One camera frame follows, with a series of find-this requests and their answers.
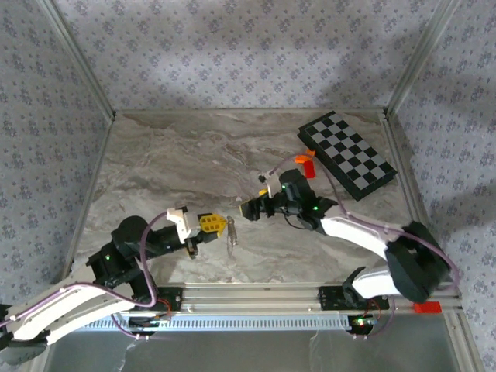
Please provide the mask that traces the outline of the black and grey chessboard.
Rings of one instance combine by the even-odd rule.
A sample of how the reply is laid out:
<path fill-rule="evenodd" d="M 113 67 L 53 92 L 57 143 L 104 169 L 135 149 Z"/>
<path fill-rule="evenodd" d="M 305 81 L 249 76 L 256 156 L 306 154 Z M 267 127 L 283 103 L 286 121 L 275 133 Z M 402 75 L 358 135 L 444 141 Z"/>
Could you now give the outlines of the black and grey chessboard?
<path fill-rule="evenodd" d="M 388 161 L 334 111 L 299 127 L 298 138 L 357 201 L 385 186 L 397 174 Z"/>

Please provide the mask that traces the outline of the small circuit board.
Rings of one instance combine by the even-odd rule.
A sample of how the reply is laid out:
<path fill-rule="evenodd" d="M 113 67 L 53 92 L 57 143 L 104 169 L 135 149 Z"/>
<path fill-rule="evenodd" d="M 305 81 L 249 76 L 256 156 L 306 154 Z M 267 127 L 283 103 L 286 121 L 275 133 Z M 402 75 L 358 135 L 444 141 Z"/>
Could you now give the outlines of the small circuit board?
<path fill-rule="evenodd" d="M 372 315 L 356 315 L 349 316 L 350 324 L 349 333 L 357 335 L 368 335 L 373 331 L 373 328 L 378 323 L 377 318 Z"/>
<path fill-rule="evenodd" d="M 170 315 L 155 315 L 152 317 L 132 317 L 128 321 L 128 327 L 131 329 L 158 328 L 161 325 L 168 324 L 171 320 Z"/>

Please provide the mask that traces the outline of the grey metal sheet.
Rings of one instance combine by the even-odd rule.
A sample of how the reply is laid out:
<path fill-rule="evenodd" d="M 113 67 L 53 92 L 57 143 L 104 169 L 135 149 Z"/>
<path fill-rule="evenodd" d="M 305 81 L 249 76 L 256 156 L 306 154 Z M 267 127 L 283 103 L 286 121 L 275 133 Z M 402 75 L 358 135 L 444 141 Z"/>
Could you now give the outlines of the grey metal sheet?
<path fill-rule="evenodd" d="M 50 351 L 43 372 L 461 372 L 437 321 L 396 322 L 377 338 L 346 332 L 172 332 L 133 341 L 76 332 Z"/>

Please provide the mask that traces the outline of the red clamp block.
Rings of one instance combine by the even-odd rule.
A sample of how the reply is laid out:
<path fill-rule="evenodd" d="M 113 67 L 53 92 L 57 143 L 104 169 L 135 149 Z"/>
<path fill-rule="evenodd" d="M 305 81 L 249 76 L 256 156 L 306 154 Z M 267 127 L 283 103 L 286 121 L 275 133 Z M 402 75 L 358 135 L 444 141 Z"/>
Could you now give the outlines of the red clamp block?
<path fill-rule="evenodd" d="M 426 301 L 424 303 L 414 303 L 415 313 L 419 314 L 440 314 L 443 312 L 439 301 Z"/>

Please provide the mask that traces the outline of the aluminium side rail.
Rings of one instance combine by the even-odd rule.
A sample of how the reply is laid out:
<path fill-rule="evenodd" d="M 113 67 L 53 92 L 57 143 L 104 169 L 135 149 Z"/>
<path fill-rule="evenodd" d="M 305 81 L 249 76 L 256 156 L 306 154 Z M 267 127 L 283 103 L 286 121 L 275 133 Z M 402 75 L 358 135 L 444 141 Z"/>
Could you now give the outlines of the aluminium side rail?
<path fill-rule="evenodd" d="M 116 117 L 116 114 L 113 113 L 113 115 L 110 117 L 110 119 L 107 122 L 107 126 L 105 129 L 105 135 L 103 136 L 101 147 L 100 147 L 100 150 L 98 152 L 98 156 L 96 158 L 95 167 L 94 167 L 92 174 L 91 174 L 89 189 L 86 192 L 84 202 L 81 206 L 81 213 L 78 217 L 77 224 L 76 224 L 75 229 L 74 229 L 74 235 L 71 239 L 71 244 L 70 244 L 69 249 L 67 251 L 67 255 L 66 255 L 66 258 L 64 261 L 64 266 L 63 266 L 63 269 L 60 273 L 61 279 L 66 278 L 71 272 L 73 260 L 74 260 L 75 254 L 78 250 L 79 243 L 81 241 L 81 236 L 82 236 L 82 233 L 84 231 L 84 226 L 85 226 L 85 223 L 86 223 L 86 220 L 88 217 L 88 212 L 89 212 L 89 209 L 91 207 L 92 199 L 93 199 L 93 196 L 95 193 L 98 175 L 99 175 L 99 172 L 100 172 L 101 167 L 102 167 L 103 158 L 105 155 L 106 147 L 107 147 L 108 142 L 109 142 L 109 137 L 110 137 L 110 134 L 112 131 L 112 127 L 113 127 L 114 122 L 115 122 L 115 117 Z"/>
<path fill-rule="evenodd" d="M 398 142 L 400 132 L 388 121 L 385 110 L 379 109 L 377 117 L 384 128 L 384 136 L 390 147 L 391 158 L 398 171 L 398 184 L 401 186 L 408 214 L 413 220 L 428 226 L 428 216 L 418 197 L 419 187 L 413 177 L 407 151 L 403 150 Z M 442 316 L 447 327 L 449 344 L 453 347 L 456 364 L 460 371 L 485 372 L 467 317 L 463 311 L 463 297 L 460 289 L 438 291 L 433 299 L 442 306 Z"/>

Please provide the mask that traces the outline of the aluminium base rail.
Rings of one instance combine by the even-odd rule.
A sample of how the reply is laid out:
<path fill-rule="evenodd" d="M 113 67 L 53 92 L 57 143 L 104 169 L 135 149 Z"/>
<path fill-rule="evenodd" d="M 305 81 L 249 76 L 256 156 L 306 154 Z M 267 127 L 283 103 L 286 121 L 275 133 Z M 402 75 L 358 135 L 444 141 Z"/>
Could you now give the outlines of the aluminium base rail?
<path fill-rule="evenodd" d="M 380 295 L 388 299 L 388 310 L 321 310 L 318 290 L 321 286 L 337 284 L 172 284 L 166 287 L 183 289 L 181 310 L 191 315 L 301 315 L 328 312 L 359 315 L 376 312 L 386 315 L 415 313 L 413 302 L 397 295 Z"/>

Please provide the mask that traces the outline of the aluminium back rail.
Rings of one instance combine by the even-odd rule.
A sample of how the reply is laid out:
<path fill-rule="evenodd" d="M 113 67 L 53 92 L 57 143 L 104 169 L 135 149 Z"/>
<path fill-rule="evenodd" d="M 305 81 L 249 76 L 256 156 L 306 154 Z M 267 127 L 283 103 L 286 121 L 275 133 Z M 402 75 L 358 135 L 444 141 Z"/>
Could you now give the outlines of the aluminium back rail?
<path fill-rule="evenodd" d="M 350 114 L 368 114 L 372 112 L 384 112 L 385 107 L 370 106 L 362 108 L 335 107 L 335 108 L 200 108 L 200 109 L 121 109 L 117 110 L 116 115 L 185 115 L 194 114 L 271 114 L 271 113 L 327 113 L 331 111 L 350 113 Z"/>

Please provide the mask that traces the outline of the aluminium frame post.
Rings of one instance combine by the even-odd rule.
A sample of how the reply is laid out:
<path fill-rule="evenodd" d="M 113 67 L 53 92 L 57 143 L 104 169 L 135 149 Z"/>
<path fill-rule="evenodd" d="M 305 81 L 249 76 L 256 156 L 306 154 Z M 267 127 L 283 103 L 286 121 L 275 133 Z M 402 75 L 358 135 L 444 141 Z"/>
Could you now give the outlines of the aluminium frame post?
<path fill-rule="evenodd" d="M 416 79 L 422 72 L 422 68 L 429 59 L 429 55 L 435 49 L 436 44 L 439 42 L 451 18 L 462 2 L 463 0 L 438 1 L 384 110 L 387 119 L 398 113 Z"/>
<path fill-rule="evenodd" d="M 71 58 L 75 70 L 90 91 L 90 94 L 100 111 L 104 117 L 112 122 L 115 118 L 115 111 L 107 98 L 104 89 L 91 69 L 88 58 L 84 55 L 82 48 L 79 46 L 71 26 L 65 20 L 56 2 L 54 0 L 35 0 L 35 2 L 46 16 L 60 41 L 63 50 Z"/>

